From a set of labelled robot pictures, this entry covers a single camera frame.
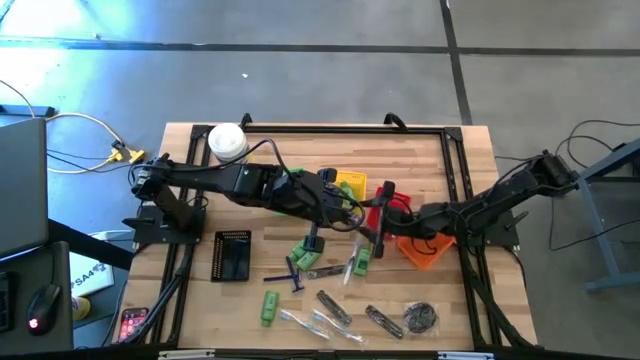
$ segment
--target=orange object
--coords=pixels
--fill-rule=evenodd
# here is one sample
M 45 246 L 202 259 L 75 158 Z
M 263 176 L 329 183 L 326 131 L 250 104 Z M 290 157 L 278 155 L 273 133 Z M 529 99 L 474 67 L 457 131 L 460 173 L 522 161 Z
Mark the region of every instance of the orange object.
M 396 239 L 396 246 L 398 247 L 398 250 L 409 258 L 409 260 L 411 260 L 411 262 L 420 270 L 427 270 L 456 241 L 456 238 L 453 236 L 446 236 L 438 233 L 435 238 L 429 240 L 429 246 L 431 247 L 431 249 L 429 249 L 423 239 L 414 239 L 413 244 L 411 243 L 411 239 L 412 238 L 408 236 L 398 236 Z M 433 255 L 420 253 L 433 252 L 432 249 L 436 249 L 436 252 Z

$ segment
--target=concrete floor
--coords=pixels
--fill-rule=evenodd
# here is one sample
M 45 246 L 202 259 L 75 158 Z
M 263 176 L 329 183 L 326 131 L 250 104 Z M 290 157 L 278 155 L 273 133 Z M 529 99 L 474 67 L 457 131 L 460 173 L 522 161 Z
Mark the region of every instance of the concrete floor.
M 449 3 L 459 46 L 640 48 L 635 21 L 640 3 L 634 0 Z M 167 43 L 447 45 L 438 0 L 60 0 L 55 5 L 22 0 L 0 24 L 0 35 Z M 640 63 L 636 57 L 611 55 L 461 56 L 473 123 L 489 126 L 496 154 L 527 157 L 555 149 L 582 120 L 637 122 Z M 461 123 L 446 54 L 0 48 L 0 59 L 0 78 L 32 103 L 97 116 L 129 144 L 152 154 L 166 122 L 239 121 L 245 112 L 260 122 L 380 123 L 393 111 L 408 123 Z M 5 90 L 0 90 L 0 101 L 19 103 Z M 595 125 L 582 131 L 612 146 L 640 134 L 637 128 Z M 62 120 L 50 125 L 48 141 L 53 149 L 101 156 L 111 139 L 94 124 Z M 577 140 L 574 152 L 592 163 L 606 149 Z M 498 160 L 503 172 L 513 165 Z M 125 173 L 49 174 L 50 217 L 85 232 L 123 229 L 120 220 L 133 215 L 137 205 Z M 540 344 L 639 357 L 640 287 L 585 294 L 585 281 L 605 274 L 597 244 L 551 253 L 549 200 L 534 198 L 517 210 L 530 212 L 518 232 Z M 605 218 L 610 225 L 621 222 Z M 625 233 L 633 235 L 633 226 Z M 554 244 L 590 234 L 577 194 L 559 200 Z M 616 246 L 625 267 L 634 269 L 640 246 Z M 107 323 L 76 331 L 76 346 L 95 346 Z

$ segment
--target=wooden table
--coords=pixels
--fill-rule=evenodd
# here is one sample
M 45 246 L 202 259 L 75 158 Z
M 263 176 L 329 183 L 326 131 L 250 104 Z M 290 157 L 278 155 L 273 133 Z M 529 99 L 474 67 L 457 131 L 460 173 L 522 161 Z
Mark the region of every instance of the wooden table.
M 184 162 L 193 124 L 167 124 L 160 153 L 168 152 Z M 498 174 L 489 131 L 485 126 L 462 127 L 465 151 L 473 189 L 487 189 Z M 398 191 L 412 197 L 412 207 L 434 201 L 448 201 L 440 142 L 428 135 L 340 135 L 340 134 L 255 134 L 250 143 L 273 138 L 288 167 L 308 171 L 335 167 L 368 175 L 367 197 L 373 197 L 384 180 L 396 183 Z M 260 148 L 255 163 L 276 163 L 270 147 Z M 459 175 L 457 161 L 456 174 Z M 308 222 L 279 216 L 264 209 L 246 208 L 229 202 L 219 194 L 206 193 L 206 234 L 196 247 L 189 283 L 181 348 L 249 349 L 357 349 L 341 336 L 325 341 L 298 324 L 274 320 L 270 328 L 260 324 L 262 300 L 266 290 L 280 292 L 279 308 L 308 316 L 313 309 L 328 314 L 316 299 L 323 289 L 353 316 L 350 329 L 360 333 L 370 350 L 463 350 L 472 349 L 464 288 L 456 249 L 449 249 L 428 271 L 417 271 L 395 246 L 387 245 L 384 258 L 373 259 L 366 277 L 352 276 L 342 285 L 342 277 L 304 281 L 305 290 L 293 294 L 289 281 L 263 283 L 262 278 L 287 273 L 284 257 L 309 231 Z M 213 236 L 218 230 L 252 231 L 250 280 L 244 283 L 211 283 Z M 322 230 L 324 254 L 314 267 L 343 264 L 352 251 L 355 234 Z M 153 245 L 136 256 L 129 273 L 122 309 L 151 307 L 158 297 L 167 246 Z M 527 295 L 517 262 L 501 248 L 487 249 L 493 292 L 498 304 L 522 335 L 535 343 Z M 179 263 L 182 253 L 178 254 Z M 478 300 L 483 334 L 489 339 L 486 311 Z M 175 296 L 169 303 L 163 340 L 173 318 Z M 438 320 L 424 334 L 407 334 L 396 340 L 365 314 L 372 304 L 399 324 L 405 308 L 413 302 L 428 302 Z

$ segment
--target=black metal frame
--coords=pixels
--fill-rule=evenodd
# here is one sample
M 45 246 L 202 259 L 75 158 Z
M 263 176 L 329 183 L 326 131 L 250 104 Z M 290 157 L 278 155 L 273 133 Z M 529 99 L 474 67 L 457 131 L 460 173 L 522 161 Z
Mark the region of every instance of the black metal frame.
M 442 155 L 444 160 L 444 168 L 445 168 L 445 177 L 447 181 L 447 188 L 449 191 L 449 197 L 451 201 L 458 200 L 457 193 L 457 184 L 456 178 L 453 170 L 452 163 L 452 155 L 450 149 L 450 142 L 453 141 L 456 147 L 456 152 L 458 156 L 458 161 L 460 163 L 460 173 L 462 177 L 462 186 L 464 189 L 465 197 L 471 198 L 473 196 L 473 190 L 471 187 L 471 177 L 469 174 L 469 168 L 467 164 L 466 154 L 464 150 L 462 129 L 460 127 L 426 127 L 426 126 L 418 126 L 418 127 L 408 127 L 404 124 L 404 122 L 395 114 L 389 113 L 385 116 L 383 124 L 395 126 L 313 126 L 313 125 L 287 125 L 287 126 L 277 126 L 277 125 L 248 125 L 253 123 L 253 119 L 249 114 L 245 114 L 242 118 L 240 126 L 243 128 L 245 133 L 255 134 L 255 133 L 306 133 L 306 134 L 405 134 L 405 135 L 437 135 L 440 140 L 440 145 L 442 148 Z M 194 125 L 191 131 L 189 148 L 187 151 L 187 159 L 186 163 L 193 164 L 195 162 L 196 156 L 196 148 L 198 146 L 198 142 L 200 139 L 204 139 L 205 135 L 213 129 L 214 126 L 211 125 Z M 211 150 L 208 146 L 204 146 L 204 153 L 202 156 L 202 165 L 208 165 L 209 159 L 211 156 Z M 181 189 L 179 198 L 181 200 L 186 200 L 187 190 Z M 165 263 L 164 273 L 162 277 L 162 283 L 160 292 L 166 287 L 168 280 L 171 278 L 173 274 L 173 269 L 175 267 L 176 261 L 176 253 L 177 253 L 178 245 L 171 244 L 169 245 L 169 251 L 167 252 L 167 260 Z M 194 245 L 186 245 L 185 255 L 190 258 L 193 257 Z M 468 256 L 469 252 L 466 248 L 460 247 L 458 253 L 460 254 L 460 262 L 461 269 L 463 275 L 463 284 L 465 288 L 465 298 L 467 302 L 467 310 L 469 313 L 469 324 L 472 330 L 472 340 L 474 348 L 478 348 L 479 346 L 486 345 L 486 342 L 482 336 L 480 329 L 480 318 L 478 316 L 477 304 L 475 301 L 474 290 L 470 284 L 471 273 L 467 267 L 462 264 L 469 262 Z M 489 273 L 486 265 L 486 258 L 484 251 L 481 248 L 477 249 L 476 257 L 478 259 L 479 265 L 479 274 L 480 279 L 487 286 L 487 290 L 489 294 L 491 294 L 491 285 L 489 279 Z M 167 339 L 167 343 L 171 345 L 175 345 L 177 347 L 178 340 L 180 337 L 180 330 L 182 325 L 182 316 L 184 314 L 184 306 L 186 301 L 186 291 L 188 287 L 188 274 L 191 269 L 191 259 L 189 259 L 187 265 L 187 276 L 185 281 L 181 284 L 180 290 L 176 299 L 176 310 L 174 313 L 174 318 L 171 326 L 171 332 Z M 164 322 L 164 312 L 161 314 L 160 318 L 154 325 L 152 334 L 151 334 L 151 342 L 158 343 L 160 342 L 160 336 L 162 331 L 162 326 Z M 501 337 L 500 332 L 498 330 L 497 324 L 495 323 L 492 316 L 489 314 L 489 324 L 491 329 L 491 340 L 493 345 L 501 345 Z M 363 355 L 368 352 L 358 352 L 358 354 Z M 397 352 L 392 352 L 395 356 L 399 355 Z M 425 352 L 419 352 L 422 356 L 425 356 Z

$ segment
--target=phone screen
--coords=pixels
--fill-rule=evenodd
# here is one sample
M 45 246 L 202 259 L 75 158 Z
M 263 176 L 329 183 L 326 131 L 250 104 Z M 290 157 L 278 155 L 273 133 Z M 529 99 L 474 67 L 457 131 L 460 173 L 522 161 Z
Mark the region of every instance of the phone screen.
M 124 309 L 120 320 L 120 335 L 118 336 L 118 341 L 122 341 L 126 339 L 127 336 L 133 334 L 133 329 L 144 320 L 148 312 L 149 309 L 147 308 Z

